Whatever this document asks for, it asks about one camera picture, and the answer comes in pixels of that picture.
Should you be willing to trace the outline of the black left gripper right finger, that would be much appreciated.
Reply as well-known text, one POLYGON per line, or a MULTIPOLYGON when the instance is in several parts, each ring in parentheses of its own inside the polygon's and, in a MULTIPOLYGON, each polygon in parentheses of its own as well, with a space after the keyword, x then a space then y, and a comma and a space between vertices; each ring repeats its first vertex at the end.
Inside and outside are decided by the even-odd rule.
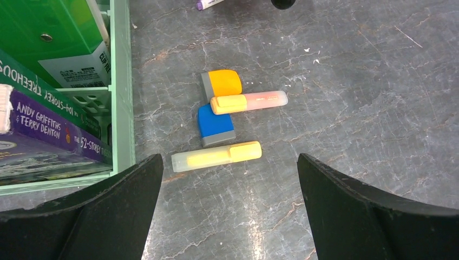
POLYGON ((302 153, 297 161, 319 259, 458 259, 458 210, 378 189, 302 153))

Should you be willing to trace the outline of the blue eraser block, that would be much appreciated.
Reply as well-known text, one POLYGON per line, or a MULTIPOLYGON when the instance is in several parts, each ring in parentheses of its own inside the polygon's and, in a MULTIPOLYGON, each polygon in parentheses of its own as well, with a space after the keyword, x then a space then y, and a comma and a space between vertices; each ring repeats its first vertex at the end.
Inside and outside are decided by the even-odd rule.
POLYGON ((214 114, 210 104, 198 109, 197 121, 203 147, 220 144, 236 137, 231 116, 214 114))

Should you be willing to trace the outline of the orange highlighter marker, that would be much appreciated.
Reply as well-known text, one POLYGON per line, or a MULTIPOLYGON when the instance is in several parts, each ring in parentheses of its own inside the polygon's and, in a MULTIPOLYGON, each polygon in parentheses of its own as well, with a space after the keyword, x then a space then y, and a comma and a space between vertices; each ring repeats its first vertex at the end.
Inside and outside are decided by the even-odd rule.
POLYGON ((210 100, 211 109, 216 115, 280 107, 286 104, 288 97, 282 90, 215 96, 210 100))

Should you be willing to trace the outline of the yellow eraser block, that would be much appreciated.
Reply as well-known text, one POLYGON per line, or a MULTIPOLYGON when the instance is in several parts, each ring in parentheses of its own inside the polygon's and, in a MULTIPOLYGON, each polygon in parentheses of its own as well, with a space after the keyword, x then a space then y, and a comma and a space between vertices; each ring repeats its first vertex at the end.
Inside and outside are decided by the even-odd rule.
POLYGON ((242 93, 239 74, 230 69, 207 71, 200 74, 207 102, 216 96, 238 95, 242 93))

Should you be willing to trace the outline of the yellow highlighter marker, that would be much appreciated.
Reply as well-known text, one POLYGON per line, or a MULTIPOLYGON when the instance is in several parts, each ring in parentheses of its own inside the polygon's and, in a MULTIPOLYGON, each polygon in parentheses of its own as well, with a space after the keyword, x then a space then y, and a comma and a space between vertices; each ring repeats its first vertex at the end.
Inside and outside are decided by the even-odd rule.
POLYGON ((218 146, 181 152, 171 156, 174 172, 185 172, 206 167, 238 163, 261 158, 262 149, 258 141, 218 146))

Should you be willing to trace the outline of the purple paperback book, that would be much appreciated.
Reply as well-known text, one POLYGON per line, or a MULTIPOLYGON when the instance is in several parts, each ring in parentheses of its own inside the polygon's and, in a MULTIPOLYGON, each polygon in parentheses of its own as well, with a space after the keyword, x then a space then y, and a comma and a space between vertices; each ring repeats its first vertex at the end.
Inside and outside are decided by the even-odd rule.
POLYGON ((110 146, 12 86, 1 85, 1 185, 112 168, 110 146))

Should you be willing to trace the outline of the green clip file folder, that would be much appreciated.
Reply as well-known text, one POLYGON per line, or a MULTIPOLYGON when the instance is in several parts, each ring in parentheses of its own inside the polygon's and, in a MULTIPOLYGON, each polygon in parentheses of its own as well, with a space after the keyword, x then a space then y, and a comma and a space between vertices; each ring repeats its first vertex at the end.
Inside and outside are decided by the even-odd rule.
POLYGON ((1 49, 55 88, 111 82, 110 51, 86 0, 1 1, 1 49))

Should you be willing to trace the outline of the green mesh file rack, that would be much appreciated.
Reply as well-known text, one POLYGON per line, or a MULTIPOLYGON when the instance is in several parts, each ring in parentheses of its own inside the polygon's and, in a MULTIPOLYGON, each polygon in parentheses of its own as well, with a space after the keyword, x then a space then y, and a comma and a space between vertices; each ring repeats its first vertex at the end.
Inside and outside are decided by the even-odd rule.
POLYGON ((1 195, 37 192, 52 189, 89 186, 112 177, 135 164, 132 50, 130 39, 129 1, 98 1, 110 19, 112 81, 107 87, 63 88, 68 98, 88 97, 103 103, 108 112, 96 114, 103 137, 109 137, 113 155, 113 169, 79 177, 66 177, 1 186, 1 195))

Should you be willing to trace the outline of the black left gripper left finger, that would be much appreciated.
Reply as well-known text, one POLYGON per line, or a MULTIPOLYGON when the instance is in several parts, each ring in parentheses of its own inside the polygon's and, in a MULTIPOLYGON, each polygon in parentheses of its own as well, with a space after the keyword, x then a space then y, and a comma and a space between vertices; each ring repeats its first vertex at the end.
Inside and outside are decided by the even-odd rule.
POLYGON ((140 259, 163 176, 151 155, 33 209, 1 213, 1 259, 140 259))

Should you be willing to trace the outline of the purple white marker pen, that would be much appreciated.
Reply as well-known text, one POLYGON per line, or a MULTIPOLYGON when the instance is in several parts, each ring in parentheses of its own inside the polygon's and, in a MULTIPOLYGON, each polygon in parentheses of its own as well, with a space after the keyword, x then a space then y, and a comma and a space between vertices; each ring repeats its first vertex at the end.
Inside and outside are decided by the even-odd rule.
POLYGON ((197 10, 202 11, 223 1, 224 0, 198 0, 196 3, 196 8, 197 10))

